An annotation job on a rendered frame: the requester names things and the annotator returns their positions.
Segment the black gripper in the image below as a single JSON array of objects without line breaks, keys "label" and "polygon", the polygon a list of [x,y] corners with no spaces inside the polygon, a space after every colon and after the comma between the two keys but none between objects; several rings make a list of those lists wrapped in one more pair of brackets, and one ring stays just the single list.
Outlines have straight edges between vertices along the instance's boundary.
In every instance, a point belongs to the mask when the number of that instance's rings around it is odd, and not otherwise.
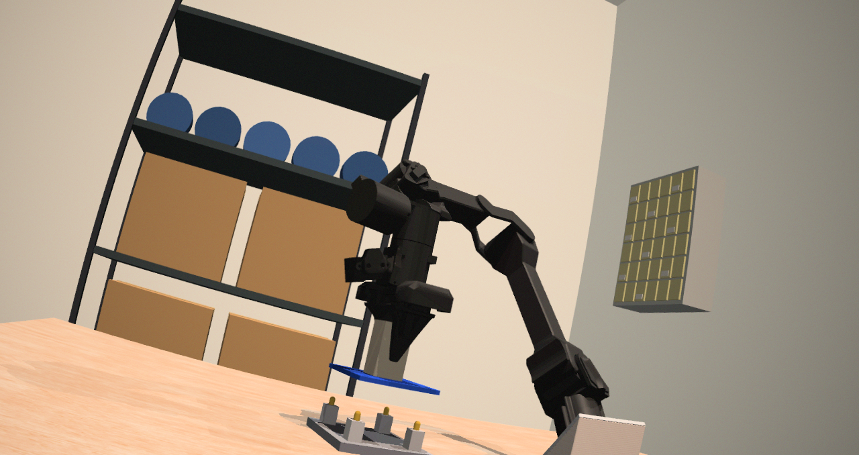
[{"label": "black gripper", "polygon": [[[399,286],[387,283],[388,279],[363,282],[357,286],[356,299],[363,302],[374,320],[392,323],[389,360],[398,362],[421,330],[434,319],[432,309],[451,313],[453,294],[448,288],[427,284],[430,265],[436,264],[437,256],[425,244],[405,239],[391,239],[390,247],[383,254],[392,256],[395,248],[402,254]],[[369,302],[369,303],[368,303]]]}]

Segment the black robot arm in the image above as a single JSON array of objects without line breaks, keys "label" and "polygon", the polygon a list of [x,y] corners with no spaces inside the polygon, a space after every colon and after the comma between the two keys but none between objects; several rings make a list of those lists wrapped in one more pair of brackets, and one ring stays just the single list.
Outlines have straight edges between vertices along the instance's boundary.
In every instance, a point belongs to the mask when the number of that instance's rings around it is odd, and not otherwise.
[{"label": "black robot arm", "polygon": [[[527,358],[534,390],[545,415],[554,419],[556,435],[578,414],[605,417],[601,401],[609,387],[582,349],[566,341],[554,309],[535,270],[539,249],[534,233],[513,212],[496,207],[485,196],[434,182],[420,162],[402,160],[381,182],[359,176],[352,183],[346,214],[355,223],[434,249],[439,221],[462,223],[476,252],[502,272],[518,304],[534,354]],[[510,223],[484,244],[476,227],[486,217]],[[346,282],[388,279],[399,286],[402,254],[367,249],[362,257],[344,259]],[[393,283],[395,282],[395,283]],[[557,438],[558,438],[557,437]]]}]

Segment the blue board with grey square handle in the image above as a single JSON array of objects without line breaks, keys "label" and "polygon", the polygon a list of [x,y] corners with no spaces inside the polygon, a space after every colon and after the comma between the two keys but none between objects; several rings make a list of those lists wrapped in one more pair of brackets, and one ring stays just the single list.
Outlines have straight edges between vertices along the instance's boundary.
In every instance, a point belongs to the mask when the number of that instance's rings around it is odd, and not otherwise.
[{"label": "blue board with grey square handle", "polygon": [[433,388],[426,387],[425,385],[417,384],[412,381],[406,381],[406,379],[403,378],[410,348],[406,350],[398,362],[392,362],[389,360],[392,323],[390,321],[375,319],[373,326],[373,332],[367,352],[367,360],[363,370],[331,363],[329,367],[351,376],[357,381],[384,385],[384,387],[395,387],[402,390],[425,392],[439,396],[439,390],[434,390]]}]

